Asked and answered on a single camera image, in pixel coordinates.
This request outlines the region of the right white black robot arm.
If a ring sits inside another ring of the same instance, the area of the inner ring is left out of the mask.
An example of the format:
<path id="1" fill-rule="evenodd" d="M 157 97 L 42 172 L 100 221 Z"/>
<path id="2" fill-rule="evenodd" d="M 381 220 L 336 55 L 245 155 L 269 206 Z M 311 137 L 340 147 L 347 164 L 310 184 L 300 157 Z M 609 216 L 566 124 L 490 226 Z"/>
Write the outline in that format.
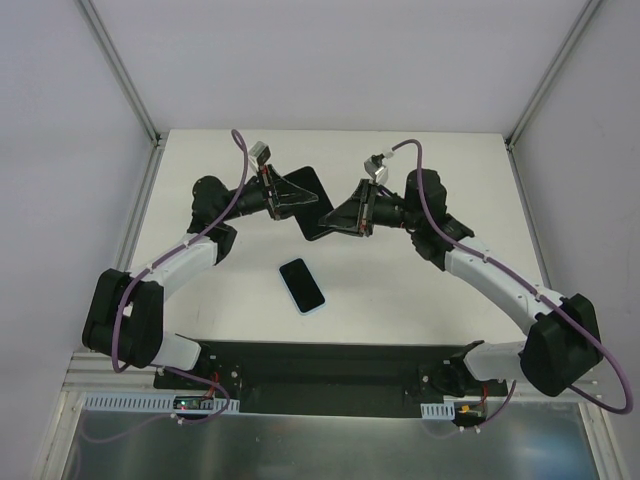
<path id="1" fill-rule="evenodd" d="M 488 381 L 516 380 L 556 397 L 602 361 L 593 344 L 600 337 L 593 304 L 581 294 L 566 297 L 530 281 L 520 283 L 491 263 L 489 249 L 448 213 L 447 190 L 436 171 L 411 171 L 403 196 L 379 190 L 373 181 L 361 180 L 348 200 L 320 218 L 320 225 L 359 237 L 371 235 L 376 226 L 407 231 L 421 258 L 474 287 L 526 337 L 464 346 L 431 373 L 436 389 L 461 397 Z"/>

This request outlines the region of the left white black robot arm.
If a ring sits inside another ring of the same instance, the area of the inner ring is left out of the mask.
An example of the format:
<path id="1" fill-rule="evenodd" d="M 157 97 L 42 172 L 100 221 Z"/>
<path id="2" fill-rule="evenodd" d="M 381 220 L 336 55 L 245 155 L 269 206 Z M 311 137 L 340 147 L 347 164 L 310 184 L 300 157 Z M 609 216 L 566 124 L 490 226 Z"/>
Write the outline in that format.
<path id="1" fill-rule="evenodd" d="M 192 187 L 191 222 L 168 251 L 132 271 L 108 269 L 98 278 L 82 333 L 90 350 L 111 357 L 117 368 L 170 367 L 188 388 L 204 387 L 210 363 L 195 340 L 170 333 L 164 304 L 201 272 L 231 252 L 237 232 L 229 220 L 265 211 L 275 220 L 300 218 L 321 199 L 322 185 L 310 166 L 285 176 L 266 164 L 239 188 L 214 176 Z"/>

